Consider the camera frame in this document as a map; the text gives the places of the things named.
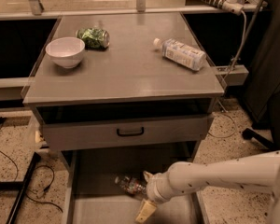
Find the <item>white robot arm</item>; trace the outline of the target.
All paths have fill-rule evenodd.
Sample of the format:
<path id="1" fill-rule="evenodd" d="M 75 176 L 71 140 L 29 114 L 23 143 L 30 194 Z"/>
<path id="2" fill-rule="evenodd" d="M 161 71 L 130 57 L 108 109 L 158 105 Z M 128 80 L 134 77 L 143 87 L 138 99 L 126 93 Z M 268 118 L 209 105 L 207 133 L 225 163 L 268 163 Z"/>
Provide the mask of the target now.
<path id="1" fill-rule="evenodd" d="M 280 150 L 209 164 L 179 161 L 164 173 L 145 173 L 147 197 L 135 218 L 144 223 L 157 206 L 206 187 L 269 193 L 267 224 L 280 224 Z"/>

